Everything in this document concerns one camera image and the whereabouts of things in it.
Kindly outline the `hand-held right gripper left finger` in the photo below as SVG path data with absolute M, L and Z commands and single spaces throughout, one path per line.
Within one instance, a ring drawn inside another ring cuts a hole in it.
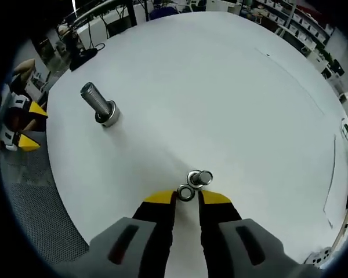
M 132 217 L 94 237 L 84 255 L 55 265 L 58 277 L 164 277 L 176 197 L 175 191 L 161 191 L 144 199 Z

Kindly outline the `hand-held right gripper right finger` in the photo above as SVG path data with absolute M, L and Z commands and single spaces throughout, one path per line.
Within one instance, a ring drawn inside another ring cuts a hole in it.
M 220 193 L 198 194 L 201 245 L 209 277 L 321 277 L 312 265 L 286 255 L 281 241 L 252 219 L 242 219 Z

